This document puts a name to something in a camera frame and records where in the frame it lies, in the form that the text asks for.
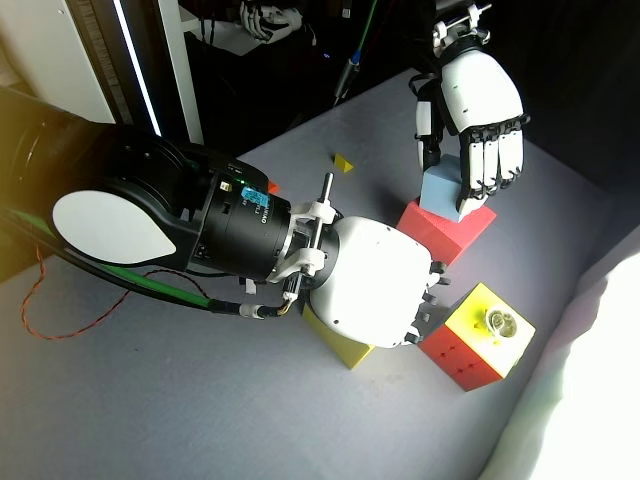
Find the blue label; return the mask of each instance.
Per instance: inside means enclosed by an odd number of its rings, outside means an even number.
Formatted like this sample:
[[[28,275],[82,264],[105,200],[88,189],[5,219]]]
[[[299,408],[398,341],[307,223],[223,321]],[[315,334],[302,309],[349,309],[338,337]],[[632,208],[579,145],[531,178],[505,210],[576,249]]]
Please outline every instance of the blue label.
[[[244,187],[242,189],[242,198],[251,203],[255,203],[256,205],[260,205],[263,208],[267,208],[269,206],[269,195],[260,193],[251,187]]]

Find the light strip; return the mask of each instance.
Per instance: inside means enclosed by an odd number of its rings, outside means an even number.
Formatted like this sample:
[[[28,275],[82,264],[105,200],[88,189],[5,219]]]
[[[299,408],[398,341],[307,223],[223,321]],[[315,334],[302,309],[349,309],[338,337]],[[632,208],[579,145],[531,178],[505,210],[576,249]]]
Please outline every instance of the light strip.
[[[127,49],[129,50],[129,57],[131,58],[133,69],[135,70],[136,77],[138,78],[138,84],[140,85],[140,90],[142,91],[144,103],[147,106],[147,112],[149,112],[149,118],[151,118],[153,131],[156,133],[156,135],[162,135],[160,133],[160,125],[158,125],[158,119],[156,118],[156,114],[153,111],[153,105],[151,104],[149,92],[147,91],[147,84],[145,83],[144,77],[142,76],[142,70],[140,69],[140,63],[138,62],[138,56],[136,55],[135,48],[133,48],[133,41],[131,40],[131,33],[129,32],[127,19],[125,18],[124,11],[122,10],[122,4],[120,3],[120,0],[113,0],[113,5],[116,7],[116,14],[118,15],[120,28],[122,29],[122,33],[124,34],[124,41],[127,44]]]

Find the red wire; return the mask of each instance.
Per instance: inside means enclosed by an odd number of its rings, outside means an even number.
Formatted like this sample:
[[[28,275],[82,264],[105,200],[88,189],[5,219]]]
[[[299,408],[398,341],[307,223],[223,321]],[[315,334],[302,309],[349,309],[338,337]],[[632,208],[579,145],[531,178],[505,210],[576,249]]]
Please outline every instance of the red wire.
[[[29,332],[34,337],[41,338],[43,340],[64,340],[66,338],[72,338],[72,337],[77,337],[78,335],[82,335],[87,330],[99,325],[105,318],[107,318],[109,315],[111,315],[122,304],[122,302],[124,302],[124,300],[131,293],[130,290],[127,290],[118,299],[118,301],[116,303],[114,303],[113,306],[111,308],[109,308],[105,313],[100,315],[98,318],[96,318],[89,325],[87,325],[85,327],[82,327],[81,329],[76,330],[73,333],[67,333],[65,335],[45,335],[45,334],[40,333],[39,331],[35,330],[31,326],[31,324],[29,323],[29,319],[27,318],[27,307],[29,306],[29,302],[31,301],[31,299],[33,298],[35,293],[38,291],[38,289],[40,288],[40,285],[42,285],[42,282],[44,282],[44,279],[45,279],[45,277],[47,275],[47,267],[44,264],[44,259],[42,258],[42,253],[40,252],[40,247],[38,245],[36,245],[36,258],[38,259],[38,262],[40,263],[40,276],[38,277],[38,280],[36,280],[36,282],[33,284],[31,289],[27,293],[27,296],[22,301],[22,307],[20,307],[20,314],[22,315],[22,325],[27,330],[27,332]],[[184,274],[182,274],[180,272],[174,272],[173,270],[166,270],[166,269],[158,269],[158,270],[151,270],[150,272],[145,273],[143,276],[144,277],[149,277],[150,275],[154,275],[156,273],[170,273],[172,275],[177,275],[178,277],[184,278],[185,280],[188,280],[189,282],[191,282],[191,284],[193,286],[195,286],[198,289],[198,291],[204,297],[209,298],[207,293],[198,284],[198,282],[196,282],[193,278],[191,278],[191,277],[189,277],[187,275],[184,275]]]

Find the yellow block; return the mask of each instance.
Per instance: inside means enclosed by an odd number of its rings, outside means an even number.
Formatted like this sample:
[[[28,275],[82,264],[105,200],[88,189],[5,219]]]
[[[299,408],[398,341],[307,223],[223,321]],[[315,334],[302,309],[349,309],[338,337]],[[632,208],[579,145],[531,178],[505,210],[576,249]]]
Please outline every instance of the yellow block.
[[[336,352],[344,364],[353,369],[364,357],[375,348],[373,345],[356,342],[350,338],[343,337],[327,327],[320,320],[309,305],[304,306],[302,316],[313,330],[324,340],[331,350]]]
[[[347,162],[347,159],[344,158],[339,153],[336,153],[335,157],[333,157],[333,164],[338,168],[342,173],[347,173],[349,170],[353,169],[353,165]]]
[[[509,307],[518,330],[511,338],[494,337],[485,323],[487,311],[507,305],[486,285],[479,283],[445,322],[445,325],[476,352],[502,378],[524,354],[536,329]]]

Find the table surface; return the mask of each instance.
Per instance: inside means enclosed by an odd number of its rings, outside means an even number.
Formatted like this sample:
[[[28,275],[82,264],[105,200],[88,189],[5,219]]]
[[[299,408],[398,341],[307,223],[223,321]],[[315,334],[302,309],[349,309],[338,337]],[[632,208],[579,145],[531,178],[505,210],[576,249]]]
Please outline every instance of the table surface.
[[[411,74],[243,160],[295,203],[319,194],[339,152],[355,169],[336,174],[333,204],[395,225],[420,191]],[[455,154],[457,141],[443,146]],[[349,371],[298,311],[262,322],[132,295],[84,336],[39,340],[19,314],[37,270],[22,272],[0,288],[0,477],[475,478],[608,208],[601,191],[529,143],[523,176],[489,204],[497,219],[449,269],[453,284],[435,293],[446,307],[484,282],[537,333],[506,380],[468,393],[415,346],[376,349]],[[47,266],[29,312],[45,332],[88,323],[121,293],[59,259]],[[243,297],[237,280],[202,283],[219,298]],[[260,290],[278,296],[274,287]]]

